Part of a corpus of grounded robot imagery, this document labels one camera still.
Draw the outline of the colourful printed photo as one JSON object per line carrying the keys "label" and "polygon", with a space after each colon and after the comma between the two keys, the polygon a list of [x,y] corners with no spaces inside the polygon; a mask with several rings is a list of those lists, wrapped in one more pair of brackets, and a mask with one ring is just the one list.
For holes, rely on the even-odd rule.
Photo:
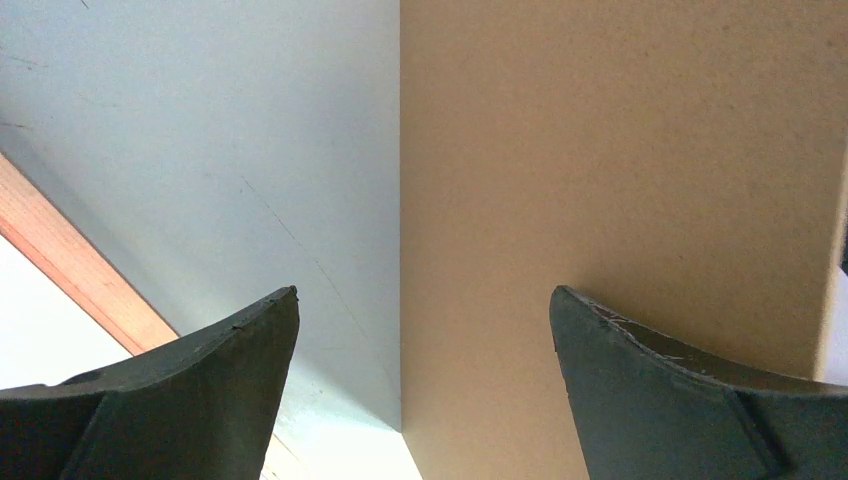
{"label": "colourful printed photo", "polygon": [[131,354],[1,240],[1,387],[56,385]]}

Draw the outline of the brown cardboard backing board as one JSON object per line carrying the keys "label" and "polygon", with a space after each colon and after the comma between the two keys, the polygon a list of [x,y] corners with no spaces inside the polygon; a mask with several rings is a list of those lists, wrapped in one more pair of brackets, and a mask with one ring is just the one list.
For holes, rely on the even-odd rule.
{"label": "brown cardboard backing board", "polygon": [[426,479],[583,479],[569,285],[822,377],[845,222],[843,1],[405,1],[402,430]]}

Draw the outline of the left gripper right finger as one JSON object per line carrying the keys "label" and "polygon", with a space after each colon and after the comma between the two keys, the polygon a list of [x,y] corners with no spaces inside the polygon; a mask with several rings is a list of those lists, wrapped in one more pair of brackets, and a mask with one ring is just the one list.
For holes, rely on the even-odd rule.
{"label": "left gripper right finger", "polygon": [[705,352],[557,287],[549,317],[593,479],[843,479],[847,390]]}

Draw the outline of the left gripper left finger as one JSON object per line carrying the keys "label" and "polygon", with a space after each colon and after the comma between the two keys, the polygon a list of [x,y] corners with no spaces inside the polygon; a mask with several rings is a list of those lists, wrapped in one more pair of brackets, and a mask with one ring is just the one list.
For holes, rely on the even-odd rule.
{"label": "left gripper left finger", "polygon": [[256,479],[300,325],[281,288],[148,352],[1,393],[5,479]]}

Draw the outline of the orange wooden picture frame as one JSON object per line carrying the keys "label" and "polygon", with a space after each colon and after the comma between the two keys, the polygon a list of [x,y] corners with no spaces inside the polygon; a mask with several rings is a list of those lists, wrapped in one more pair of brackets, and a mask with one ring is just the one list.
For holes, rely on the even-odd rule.
{"label": "orange wooden picture frame", "polygon": [[130,354],[176,331],[8,159],[1,159],[1,235]]}

